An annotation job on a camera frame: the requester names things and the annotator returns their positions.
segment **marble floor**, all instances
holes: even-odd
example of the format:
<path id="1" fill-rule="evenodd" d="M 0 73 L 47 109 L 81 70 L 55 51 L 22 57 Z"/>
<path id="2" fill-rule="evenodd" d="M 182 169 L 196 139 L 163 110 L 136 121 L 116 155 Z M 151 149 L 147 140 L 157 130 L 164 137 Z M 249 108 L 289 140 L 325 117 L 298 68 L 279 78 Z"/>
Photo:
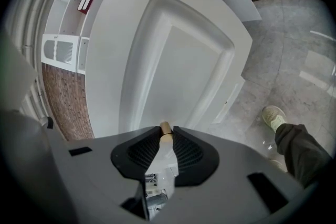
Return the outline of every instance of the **marble floor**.
<path id="1" fill-rule="evenodd" d="M 274 133 L 261 118 L 264 106 L 280 107 L 332 155 L 336 145 L 336 26 L 320 0 L 255 2 L 261 21 L 244 23 L 253 38 L 239 96 L 208 132 L 244 143 L 284 164 Z"/>

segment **brick wall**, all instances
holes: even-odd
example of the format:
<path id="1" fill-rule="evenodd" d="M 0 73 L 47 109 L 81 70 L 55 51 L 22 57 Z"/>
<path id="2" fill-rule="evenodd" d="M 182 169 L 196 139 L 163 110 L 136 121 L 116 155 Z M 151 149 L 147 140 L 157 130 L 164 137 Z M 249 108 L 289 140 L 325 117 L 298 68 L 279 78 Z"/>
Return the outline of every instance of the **brick wall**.
<path id="1" fill-rule="evenodd" d="M 50 108 L 67 140 L 94 138 L 85 95 L 85 76 L 42 63 Z"/>

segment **person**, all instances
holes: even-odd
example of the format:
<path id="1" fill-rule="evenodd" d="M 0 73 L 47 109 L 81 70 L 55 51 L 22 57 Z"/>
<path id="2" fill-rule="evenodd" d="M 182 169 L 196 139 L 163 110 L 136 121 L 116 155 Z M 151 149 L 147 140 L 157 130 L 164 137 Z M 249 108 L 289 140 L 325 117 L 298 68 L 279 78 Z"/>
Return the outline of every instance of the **person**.
<path id="1" fill-rule="evenodd" d="M 284 155 L 287 171 L 304 187 L 316 181 L 331 157 L 302 124 L 290 124 L 274 105 L 263 108 L 262 118 L 275 132 L 278 153 Z"/>

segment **sneaker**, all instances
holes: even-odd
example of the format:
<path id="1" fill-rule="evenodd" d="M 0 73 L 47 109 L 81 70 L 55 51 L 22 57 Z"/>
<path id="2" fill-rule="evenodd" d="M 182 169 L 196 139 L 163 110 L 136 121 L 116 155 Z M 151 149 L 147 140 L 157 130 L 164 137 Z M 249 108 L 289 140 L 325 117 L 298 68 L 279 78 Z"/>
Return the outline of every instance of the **sneaker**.
<path id="1" fill-rule="evenodd" d="M 263 108 L 263 119 L 265 123 L 273 129 L 274 132 L 283 123 L 288 123 L 285 113 L 277 106 L 269 105 Z"/>

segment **dark pants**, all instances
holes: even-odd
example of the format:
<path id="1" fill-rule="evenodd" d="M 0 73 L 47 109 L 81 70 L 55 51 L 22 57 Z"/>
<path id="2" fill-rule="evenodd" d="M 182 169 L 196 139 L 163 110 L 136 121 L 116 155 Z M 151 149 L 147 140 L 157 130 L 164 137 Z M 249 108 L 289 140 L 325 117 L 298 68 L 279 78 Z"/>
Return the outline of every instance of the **dark pants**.
<path id="1" fill-rule="evenodd" d="M 304 187 L 318 179 L 331 160 L 329 154 L 301 124 L 282 124 L 277 129 L 275 142 L 278 153 L 285 156 L 288 172 Z"/>

